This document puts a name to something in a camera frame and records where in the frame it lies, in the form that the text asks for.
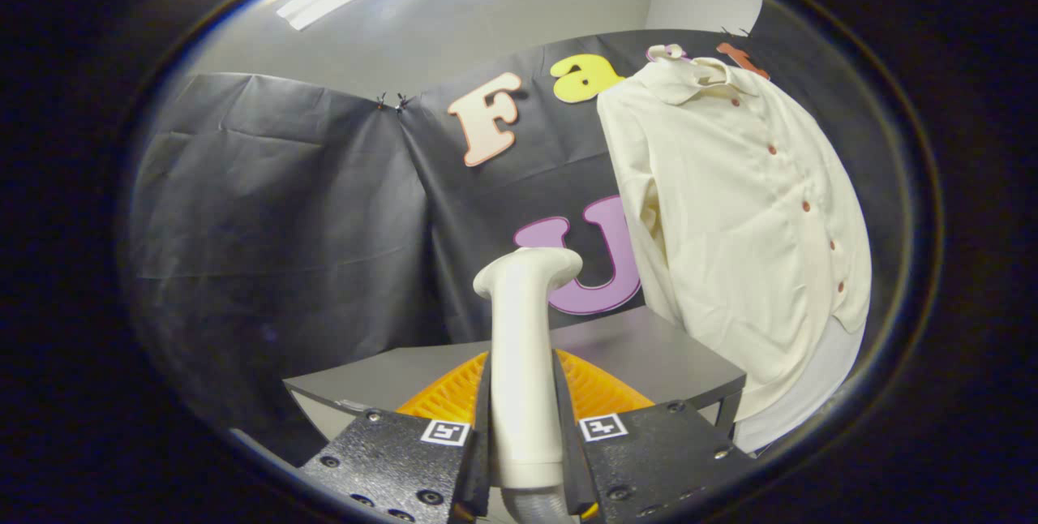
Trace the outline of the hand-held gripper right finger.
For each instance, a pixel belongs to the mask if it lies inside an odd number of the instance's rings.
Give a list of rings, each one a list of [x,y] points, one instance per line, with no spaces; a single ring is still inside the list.
[[[581,523],[690,523],[755,462],[689,401],[650,402],[555,351],[568,509]]]

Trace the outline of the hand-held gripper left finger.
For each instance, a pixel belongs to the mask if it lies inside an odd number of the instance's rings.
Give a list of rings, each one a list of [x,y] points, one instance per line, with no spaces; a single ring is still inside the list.
[[[489,354],[435,380],[397,412],[361,410],[300,471],[408,523],[474,523],[491,491]]]

